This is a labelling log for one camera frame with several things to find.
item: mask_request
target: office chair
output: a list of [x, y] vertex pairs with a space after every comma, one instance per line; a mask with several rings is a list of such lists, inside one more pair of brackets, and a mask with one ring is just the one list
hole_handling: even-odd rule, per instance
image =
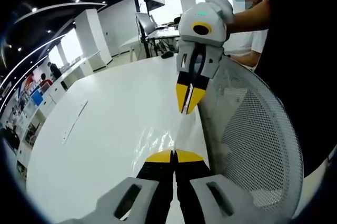
[[223, 57], [199, 109], [211, 168], [249, 191], [256, 206], [291, 218], [303, 162], [280, 100], [252, 71]]

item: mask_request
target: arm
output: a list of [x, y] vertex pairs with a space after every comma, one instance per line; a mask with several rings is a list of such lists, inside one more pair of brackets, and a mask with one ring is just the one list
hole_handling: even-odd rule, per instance
[[263, 30], [270, 22], [270, 2], [263, 0], [255, 7], [234, 15], [234, 23], [227, 25], [229, 33]]
[[260, 55], [261, 53], [258, 53], [252, 50], [250, 53], [244, 56], [241, 56], [241, 57], [231, 55], [231, 59], [239, 62], [242, 65], [254, 67], [259, 62]]

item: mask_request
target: chair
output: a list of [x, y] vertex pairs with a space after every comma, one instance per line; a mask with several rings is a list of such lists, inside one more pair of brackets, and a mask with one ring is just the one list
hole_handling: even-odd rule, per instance
[[211, 168], [249, 191], [256, 206], [291, 218], [303, 162], [280, 100], [252, 71], [223, 57], [199, 109]]

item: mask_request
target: white shirt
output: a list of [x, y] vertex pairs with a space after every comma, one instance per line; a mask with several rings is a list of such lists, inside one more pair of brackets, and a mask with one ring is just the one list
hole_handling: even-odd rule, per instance
[[231, 34], [230, 39], [223, 45], [226, 55], [243, 56], [252, 50], [261, 53], [268, 30]]

